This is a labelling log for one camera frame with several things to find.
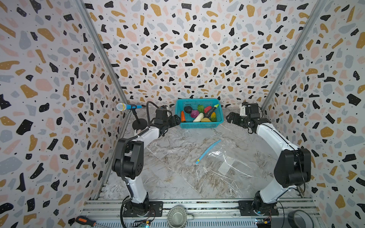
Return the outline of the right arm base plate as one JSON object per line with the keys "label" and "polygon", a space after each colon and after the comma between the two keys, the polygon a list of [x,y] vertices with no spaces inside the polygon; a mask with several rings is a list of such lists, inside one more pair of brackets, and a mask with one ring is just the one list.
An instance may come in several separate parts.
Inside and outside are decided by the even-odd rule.
{"label": "right arm base plate", "polygon": [[279,215],[276,203],[267,204],[257,200],[240,200],[238,201],[238,205],[241,216]]}

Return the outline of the grey tape roll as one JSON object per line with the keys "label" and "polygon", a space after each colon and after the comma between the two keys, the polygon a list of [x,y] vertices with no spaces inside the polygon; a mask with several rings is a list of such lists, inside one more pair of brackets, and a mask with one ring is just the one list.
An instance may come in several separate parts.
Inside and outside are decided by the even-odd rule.
{"label": "grey tape roll", "polygon": [[314,228],[314,221],[309,214],[302,210],[291,211],[288,214],[288,223],[291,228]]}

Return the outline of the green toy leaf vegetable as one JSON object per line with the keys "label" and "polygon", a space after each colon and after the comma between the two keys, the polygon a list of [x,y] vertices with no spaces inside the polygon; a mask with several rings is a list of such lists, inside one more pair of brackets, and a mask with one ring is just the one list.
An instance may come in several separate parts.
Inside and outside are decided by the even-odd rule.
{"label": "green toy leaf vegetable", "polygon": [[204,109],[205,109],[204,105],[197,106],[197,111],[199,111],[200,113],[204,113]]}

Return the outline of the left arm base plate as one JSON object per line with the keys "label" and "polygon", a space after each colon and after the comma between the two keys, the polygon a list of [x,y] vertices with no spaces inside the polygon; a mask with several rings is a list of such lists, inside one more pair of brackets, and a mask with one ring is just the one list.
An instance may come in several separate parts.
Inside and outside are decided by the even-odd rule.
{"label": "left arm base plate", "polygon": [[144,203],[127,202],[124,206],[124,211],[121,214],[124,218],[131,217],[162,217],[163,202],[150,201]]}

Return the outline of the orange toy carrot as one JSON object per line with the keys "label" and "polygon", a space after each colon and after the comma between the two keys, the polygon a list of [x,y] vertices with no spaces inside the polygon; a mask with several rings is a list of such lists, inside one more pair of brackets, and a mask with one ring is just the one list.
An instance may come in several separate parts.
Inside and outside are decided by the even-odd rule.
{"label": "orange toy carrot", "polygon": [[185,113],[184,111],[181,112],[181,122],[185,123],[186,122],[186,118],[185,118]]}

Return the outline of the yellow green toy mango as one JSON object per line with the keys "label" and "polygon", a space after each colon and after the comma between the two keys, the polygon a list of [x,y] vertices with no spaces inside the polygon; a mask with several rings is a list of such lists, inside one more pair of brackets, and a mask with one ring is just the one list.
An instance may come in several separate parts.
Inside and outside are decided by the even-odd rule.
{"label": "yellow green toy mango", "polygon": [[217,117],[216,117],[216,113],[215,113],[215,112],[213,112],[213,113],[211,114],[211,116],[210,116],[210,121],[211,121],[211,122],[216,122],[216,121],[217,121]]}

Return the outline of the purple toy onion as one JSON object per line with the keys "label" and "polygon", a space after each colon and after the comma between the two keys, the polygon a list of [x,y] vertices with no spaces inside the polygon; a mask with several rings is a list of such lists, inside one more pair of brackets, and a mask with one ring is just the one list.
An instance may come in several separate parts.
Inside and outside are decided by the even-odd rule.
{"label": "purple toy onion", "polygon": [[190,116],[191,118],[195,119],[199,114],[200,112],[198,110],[192,110]]}

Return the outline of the clear zip top bag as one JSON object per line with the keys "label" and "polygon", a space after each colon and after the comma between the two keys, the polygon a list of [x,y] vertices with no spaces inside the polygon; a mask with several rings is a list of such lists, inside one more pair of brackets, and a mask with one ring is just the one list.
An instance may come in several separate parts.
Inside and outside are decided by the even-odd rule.
{"label": "clear zip top bag", "polygon": [[253,198],[273,180],[277,159],[250,145],[217,142],[196,163],[198,191],[205,198]]}

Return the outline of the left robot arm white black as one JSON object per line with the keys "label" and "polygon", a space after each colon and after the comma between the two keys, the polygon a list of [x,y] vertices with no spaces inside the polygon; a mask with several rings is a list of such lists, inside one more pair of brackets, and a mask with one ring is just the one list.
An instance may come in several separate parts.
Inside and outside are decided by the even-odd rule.
{"label": "left robot arm white black", "polygon": [[149,211],[150,202],[147,190],[139,177],[144,167],[144,149],[152,141],[163,137],[170,128],[178,126],[182,121],[173,115],[166,106],[156,109],[155,118],[141,119],[136,113],[139,106],[131,106],[136,120],[132,124],[137,133],[130,138],[121,138],[112,162],[112,171],[125,183],[129,196],[124,207],[135,215],[145,215]]}

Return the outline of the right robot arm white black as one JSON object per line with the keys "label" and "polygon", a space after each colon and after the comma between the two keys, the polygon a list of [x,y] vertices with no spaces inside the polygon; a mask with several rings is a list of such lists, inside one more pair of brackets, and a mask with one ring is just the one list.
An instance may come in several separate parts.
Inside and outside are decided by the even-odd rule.
{"label": "right robot arm white black", "polygon": [[311,154],[308,149],[300,148],[286,139],[264,117],[258,104],[243,102],[239,113],[231,112],[226,116],[228,123],[257,134],[278,156],[273,180],[255,194],[252,210],[258,215],[273,212],[278,199],[290,190],[297,190],[311,180]]}

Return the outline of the blue microphone on stand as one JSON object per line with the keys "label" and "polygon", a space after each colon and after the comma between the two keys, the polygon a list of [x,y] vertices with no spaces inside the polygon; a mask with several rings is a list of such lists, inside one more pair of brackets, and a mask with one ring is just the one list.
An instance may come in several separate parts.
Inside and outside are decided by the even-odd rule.
{"label": "blue microphone on stand", "polygon": [[132,128],[134,130],[144,130],[145,128],[147,128],[147,125],[148,125],[148,123],[145,119],[139,118],[137,115],[136,110],[141,109],[141,108],[142,108],[141,105],[125,104],[125,103],[117,104],[117,110],[119,110],[119,111],[130,110],[132,112],[133,116],[135,117],[135,120],[132,123]]}

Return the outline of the red toy pepper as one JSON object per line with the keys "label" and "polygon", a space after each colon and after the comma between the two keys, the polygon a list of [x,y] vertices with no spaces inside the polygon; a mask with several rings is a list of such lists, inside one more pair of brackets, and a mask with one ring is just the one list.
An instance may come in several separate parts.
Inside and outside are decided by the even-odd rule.
{"label": "red toy pepper", "polygon": [[212,109],[212,107],[211,107],[211,106],[207,106],[207,107],[205,107],[205,109],[204,109],[204,113],[205,113],[205,114],[206,114],[206,113],[208,113],[211,109]]}

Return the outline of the orange handled screwdriver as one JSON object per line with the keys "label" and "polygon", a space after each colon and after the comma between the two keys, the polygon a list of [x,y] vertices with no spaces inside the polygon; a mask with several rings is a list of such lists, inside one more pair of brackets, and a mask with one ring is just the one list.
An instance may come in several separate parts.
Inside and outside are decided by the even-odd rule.
{"label": "orange handled screwdriver", "polygon": [[95,220],[91,220],[87,217],[84,216],[79,216],[75,219],[75,222],[80,224],[80,225],[88,225],[90,227],[101,227],[101,228],[106,228],[106,226],[100,225],[98,224]]}

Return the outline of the teal plastic basket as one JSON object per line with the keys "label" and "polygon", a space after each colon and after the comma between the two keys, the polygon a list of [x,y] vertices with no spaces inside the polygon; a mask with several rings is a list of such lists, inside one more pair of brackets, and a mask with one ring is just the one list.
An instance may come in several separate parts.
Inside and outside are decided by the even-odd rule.
{"label": "teal plastic basket", "polygon": [[175,113],[181,118],[182,129],[216,128],[224,121],[218,99],[179,99]]}

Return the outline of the black toy avocado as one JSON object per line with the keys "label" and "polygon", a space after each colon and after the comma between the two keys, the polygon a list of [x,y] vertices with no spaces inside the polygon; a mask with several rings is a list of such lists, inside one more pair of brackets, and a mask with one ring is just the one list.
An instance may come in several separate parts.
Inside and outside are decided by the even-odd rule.
{"label": "black toy avocado", "polygon": [[192,111],[193,111],[193,108],[192,108],[192,107],[190,107],[190,106],[185,106],[185,107],[184,107],[184,111],[185,111],[187,114],[191,114],[191,113],[192,113]]}

